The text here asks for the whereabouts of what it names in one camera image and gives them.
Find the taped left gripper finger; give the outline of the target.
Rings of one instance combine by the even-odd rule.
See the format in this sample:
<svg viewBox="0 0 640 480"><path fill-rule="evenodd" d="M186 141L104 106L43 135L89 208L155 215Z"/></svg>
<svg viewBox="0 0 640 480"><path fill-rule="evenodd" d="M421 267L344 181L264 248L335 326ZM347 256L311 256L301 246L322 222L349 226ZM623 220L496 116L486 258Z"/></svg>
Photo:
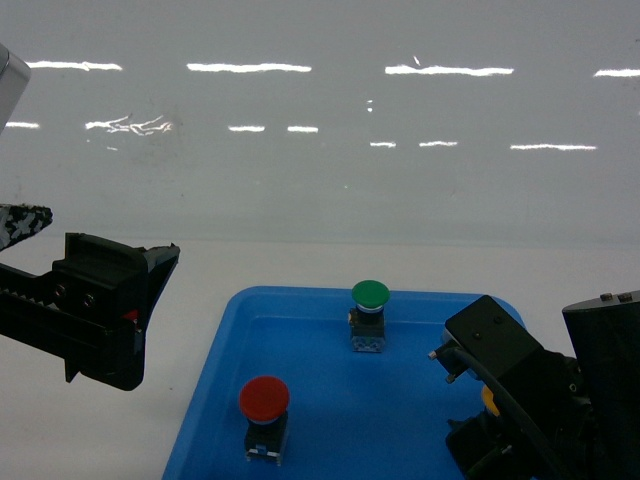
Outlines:
<svg viewBox="0 0 640 480"><path fill-rule="evenodd" d="M40 233L53 222L53 211L29 204L1 205L1 250Z"/></svg>

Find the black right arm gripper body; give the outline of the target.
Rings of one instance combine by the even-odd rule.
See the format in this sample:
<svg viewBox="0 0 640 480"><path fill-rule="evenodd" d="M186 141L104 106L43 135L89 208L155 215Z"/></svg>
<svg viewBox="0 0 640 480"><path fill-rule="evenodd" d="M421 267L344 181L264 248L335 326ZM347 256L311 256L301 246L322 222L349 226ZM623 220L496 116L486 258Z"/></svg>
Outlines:
<svg viewBox="0 0 640 480"><path fill-rule="evenodd" d="M466 479L597 479L599 427L576 360L543 349L541 375L522 399L494 389L500 416L451 419L446 446Z"/></svg>

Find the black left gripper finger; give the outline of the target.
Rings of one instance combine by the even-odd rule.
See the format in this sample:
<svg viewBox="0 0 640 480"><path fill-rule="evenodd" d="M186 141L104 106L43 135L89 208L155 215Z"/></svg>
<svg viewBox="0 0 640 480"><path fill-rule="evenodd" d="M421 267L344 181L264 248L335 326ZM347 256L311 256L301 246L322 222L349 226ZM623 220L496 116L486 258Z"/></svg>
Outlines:
<svg viewBox="0 0 640 480"><path fill-rule="evenodd" d="M146 249L136 247L143 258L145 267L141 280L141 293L136 306L134 349L143 350L148 324L164 288L178 264L180 248L171 244Z"/></svg>

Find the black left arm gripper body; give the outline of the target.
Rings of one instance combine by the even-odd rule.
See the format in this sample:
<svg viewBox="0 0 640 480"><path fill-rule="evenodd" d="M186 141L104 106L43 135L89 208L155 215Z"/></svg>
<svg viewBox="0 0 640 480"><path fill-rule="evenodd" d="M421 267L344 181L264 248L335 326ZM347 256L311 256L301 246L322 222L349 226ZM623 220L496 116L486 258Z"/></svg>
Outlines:
<svg viewBox="0 0 640 480"><path fill-rule="evenodd" d="M82 374L131 391L144 378L146 258L142 249L69 233L49 272L1 268L1 333Z"/></svg>

